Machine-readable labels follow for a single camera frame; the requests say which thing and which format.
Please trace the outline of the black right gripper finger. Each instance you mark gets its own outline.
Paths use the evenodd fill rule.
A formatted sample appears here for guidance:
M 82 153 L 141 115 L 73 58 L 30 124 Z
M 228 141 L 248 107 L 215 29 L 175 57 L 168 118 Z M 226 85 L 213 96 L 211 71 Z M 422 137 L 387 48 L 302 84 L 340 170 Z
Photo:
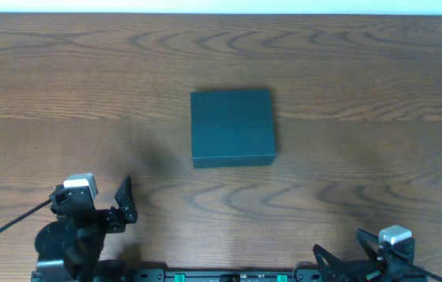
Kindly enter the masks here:
M 365 231 L 363 229 L 358 229 L 356 236 L 366 255 L 370 259 L 378 258 L 378 252 L 370 245 L 370 243 L 378 244 L 379 238 L 376 235 L 369 233 L 368 231 Z
M 361 282 L 359 262 L 344 262 L 319 244 L 313 246 L 313 254 L 324 282 Z

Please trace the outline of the black box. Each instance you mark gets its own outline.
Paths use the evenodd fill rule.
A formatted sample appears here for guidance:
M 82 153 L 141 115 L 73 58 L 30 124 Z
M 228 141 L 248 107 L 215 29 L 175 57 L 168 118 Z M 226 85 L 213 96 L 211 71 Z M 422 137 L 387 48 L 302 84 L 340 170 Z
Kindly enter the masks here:
M 277 148 L 269 89 L 190 94 L 195 168 L 271 165 Z

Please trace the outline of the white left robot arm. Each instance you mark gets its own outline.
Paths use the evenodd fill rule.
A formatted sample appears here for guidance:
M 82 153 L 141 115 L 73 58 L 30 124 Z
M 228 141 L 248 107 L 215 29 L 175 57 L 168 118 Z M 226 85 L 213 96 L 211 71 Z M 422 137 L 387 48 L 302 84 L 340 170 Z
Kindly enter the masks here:
M 71 175 L 49 195 L 56 221 L 35 238 L 38 261 L 33 281 L 133 280 L 122 261 L 100 259 L 106 235 L 123 233 L 138 219 L 132 180 L 126 176 L 114 195 L 117 207 L 97 209 L 97 194 L 95 176 L 85 173 Z

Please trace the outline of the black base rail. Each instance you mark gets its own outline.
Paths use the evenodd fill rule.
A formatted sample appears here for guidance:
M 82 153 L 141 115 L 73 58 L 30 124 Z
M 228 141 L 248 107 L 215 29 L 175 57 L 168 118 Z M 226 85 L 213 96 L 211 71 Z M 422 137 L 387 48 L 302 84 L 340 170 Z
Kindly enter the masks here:
M 94 281 L 132 282 L 322 282 L 316 269 L 292 271 L 201 271 L 138 269 L 126 274 L 97 274 Z

